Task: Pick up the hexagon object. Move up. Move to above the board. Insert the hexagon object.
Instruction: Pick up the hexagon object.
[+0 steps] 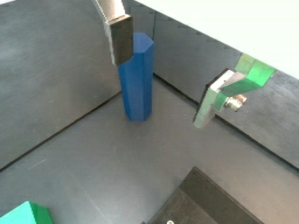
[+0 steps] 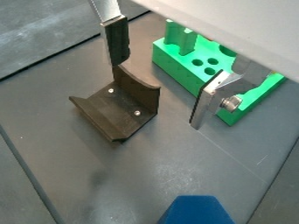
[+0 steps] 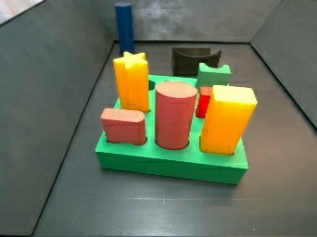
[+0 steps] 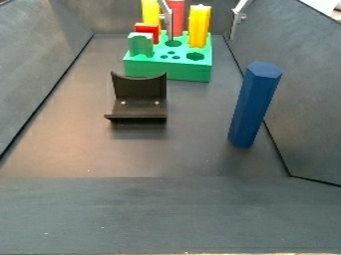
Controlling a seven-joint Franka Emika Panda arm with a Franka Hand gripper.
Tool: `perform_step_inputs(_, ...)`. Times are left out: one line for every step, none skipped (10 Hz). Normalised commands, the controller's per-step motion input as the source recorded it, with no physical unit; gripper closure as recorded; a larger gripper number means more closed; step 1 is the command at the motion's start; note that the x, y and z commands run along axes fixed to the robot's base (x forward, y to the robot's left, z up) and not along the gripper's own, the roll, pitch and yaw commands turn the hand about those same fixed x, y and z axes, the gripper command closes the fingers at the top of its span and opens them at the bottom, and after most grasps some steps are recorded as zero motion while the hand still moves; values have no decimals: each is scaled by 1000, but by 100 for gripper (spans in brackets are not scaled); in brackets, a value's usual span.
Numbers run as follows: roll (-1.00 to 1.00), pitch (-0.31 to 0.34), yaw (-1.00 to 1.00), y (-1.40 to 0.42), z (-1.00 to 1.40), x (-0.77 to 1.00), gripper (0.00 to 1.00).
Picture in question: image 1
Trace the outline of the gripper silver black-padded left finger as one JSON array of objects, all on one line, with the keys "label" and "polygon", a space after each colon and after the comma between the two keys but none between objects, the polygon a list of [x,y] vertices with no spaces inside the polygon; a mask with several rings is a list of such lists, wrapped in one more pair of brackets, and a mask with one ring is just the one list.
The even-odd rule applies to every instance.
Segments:
[{"label": "gripper silver black-padded left finger", "polygon": [[120,66],[134,55],[134,19],[126,12],[122,0],[92,2],[103,20],[112,64]]}]

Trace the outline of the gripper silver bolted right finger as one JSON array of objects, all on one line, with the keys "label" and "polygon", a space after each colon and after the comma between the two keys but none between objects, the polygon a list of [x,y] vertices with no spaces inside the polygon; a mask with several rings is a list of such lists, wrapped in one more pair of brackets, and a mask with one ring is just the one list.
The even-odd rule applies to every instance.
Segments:
[{"label": "gripper silver bolted right finger", "polygon": [[269,64],[243,53],[235,69],[226,69],[207,85],[194,125],[202,129],[223,109],[238,112],[247,101],[244,93],[262,88],[275,70]]}]

